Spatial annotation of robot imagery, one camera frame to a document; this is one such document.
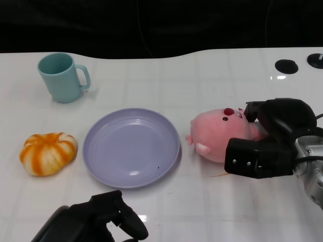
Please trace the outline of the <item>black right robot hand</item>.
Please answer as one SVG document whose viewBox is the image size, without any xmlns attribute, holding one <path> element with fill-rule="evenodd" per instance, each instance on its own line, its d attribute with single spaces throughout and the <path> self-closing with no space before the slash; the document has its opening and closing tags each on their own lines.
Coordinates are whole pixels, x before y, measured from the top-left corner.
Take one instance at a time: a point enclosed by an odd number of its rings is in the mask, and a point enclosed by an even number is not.
<svg viewBox="0 0 323 242">
<path fill-rule="evenodd" d="M 231 138 L 226 148 L 224 170 L 256 179 L 292 175 L 297 165 L 321 161 L 321 156 L 298 157 L 295 142 L 305 136 L 322 136 L 317 118 L 304 101 L 276 98 L 248 102 L 244 114 L 258 120 L 268 137 L 259 141 Z"/>
</svg>

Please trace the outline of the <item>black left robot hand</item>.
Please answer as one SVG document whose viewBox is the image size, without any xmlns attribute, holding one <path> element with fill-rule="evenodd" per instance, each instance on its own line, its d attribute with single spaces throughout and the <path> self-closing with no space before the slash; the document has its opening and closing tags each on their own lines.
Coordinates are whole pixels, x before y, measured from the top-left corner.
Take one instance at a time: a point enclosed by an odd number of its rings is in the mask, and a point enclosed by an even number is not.
<svg viewBox="0 0 323 242">
<path fill-rule="evenodd" d="M 115 190 L 94 195 L 88 202 L 59 207 L 33 241 L 114 241 L 107 224 L 112 222 L 131 238 L 140 241 L 148 230 L 139 216 Z"/>
</svg>

